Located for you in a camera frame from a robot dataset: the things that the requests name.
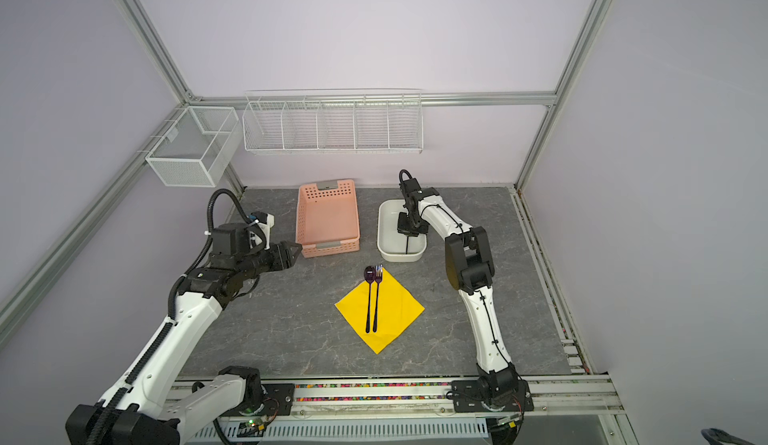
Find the white oval tray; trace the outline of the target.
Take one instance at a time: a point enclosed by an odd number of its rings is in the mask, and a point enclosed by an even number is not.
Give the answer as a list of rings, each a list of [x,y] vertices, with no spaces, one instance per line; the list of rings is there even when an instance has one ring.
[[[427,249],[427,235],[410,235],[409,253],[404,254],[406,235],[397,232],[398,214],[406,212],[404,204],[403,199],[390,199],[379,206],[376,244],[382,258],[387,262],[416,262]]]

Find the purple black fork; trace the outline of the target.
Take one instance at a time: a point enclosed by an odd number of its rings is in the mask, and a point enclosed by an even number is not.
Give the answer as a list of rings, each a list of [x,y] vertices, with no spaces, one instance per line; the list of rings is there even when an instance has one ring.
[[[380,302],[380,296],[381,296],[381,283],[383,281],[383,265],[382,264],[379,264],[375,267],[374,279],[376,283],[376,298],[375,298],[375,306],[374,306],[374,319],[373,319],[372,331],[376,333],[378,331],[379,302]]]

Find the purple black spoon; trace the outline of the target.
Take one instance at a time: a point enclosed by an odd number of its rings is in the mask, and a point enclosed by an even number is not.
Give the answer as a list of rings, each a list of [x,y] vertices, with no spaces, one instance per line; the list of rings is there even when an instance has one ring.
[[[364,270],[364,279],[368,285],[368,292],[367,292],[367,305],[366,305],[366,324],[365,324],[365,332],[369,333],[371,330],[371,295],[372,295],[372,285],[375,281],[376,277],[376,268],[373,265],[369,265]]]

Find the yellow paper napkin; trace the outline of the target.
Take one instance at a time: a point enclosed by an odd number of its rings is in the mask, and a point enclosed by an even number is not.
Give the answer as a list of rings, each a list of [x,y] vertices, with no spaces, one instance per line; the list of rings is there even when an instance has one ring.
[[[386,269],[383,268],[379,302],[378,331],[373,319],[376,283],[372,285],[371,330],[365,332],[368,285],[365,280],[339,300],[335,307],[355,334],[375,353],[381,353],[424,312],[424,306]]]

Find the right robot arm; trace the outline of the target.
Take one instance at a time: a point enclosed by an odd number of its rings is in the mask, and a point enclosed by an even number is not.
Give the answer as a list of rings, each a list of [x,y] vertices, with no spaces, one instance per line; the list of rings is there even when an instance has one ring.
[[[462,220],[433,187],[424,188],[406,169],[398,174],[404,211],[398,232],[415,236],[434,229],[443,239],[445,270],[468,314],[476,350],[477,392],[471,394],[492,411],[526,411],[529,388],[517,372],[503,341],[493,297],[495,264],[487,231]]]

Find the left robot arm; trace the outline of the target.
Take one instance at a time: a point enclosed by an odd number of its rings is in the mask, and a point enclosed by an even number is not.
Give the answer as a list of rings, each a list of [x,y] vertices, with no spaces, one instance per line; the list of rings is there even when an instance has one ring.
[[[172,285],[161,325],[131,366],[92,405],[79,405],[65,430],[72,444],[184,444],[228,411],[258,412],[266,400],[258,369],[224,368],[178,404],[167,397],[207,329],[269,272],[288,270],[300,244],[270,239],[272,215],[248,213],[229,189],[206,209],[206,242]]]

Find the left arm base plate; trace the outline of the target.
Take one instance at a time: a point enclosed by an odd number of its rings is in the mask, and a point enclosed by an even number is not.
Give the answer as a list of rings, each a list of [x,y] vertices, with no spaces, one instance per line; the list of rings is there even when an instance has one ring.
[[[295,390],[293,383],[263,384],[261,403],[246,405],[237,413],[241,416],[288,416],[294,403]]]

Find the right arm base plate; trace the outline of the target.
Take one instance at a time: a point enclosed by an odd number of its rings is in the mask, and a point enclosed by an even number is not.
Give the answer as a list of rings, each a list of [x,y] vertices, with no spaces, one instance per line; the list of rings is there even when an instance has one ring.
[[[534,410],[529,384],[521,377],[512,388],[493,387],[483,378],[454,380],[446,397],[458,413],[526,413]]]

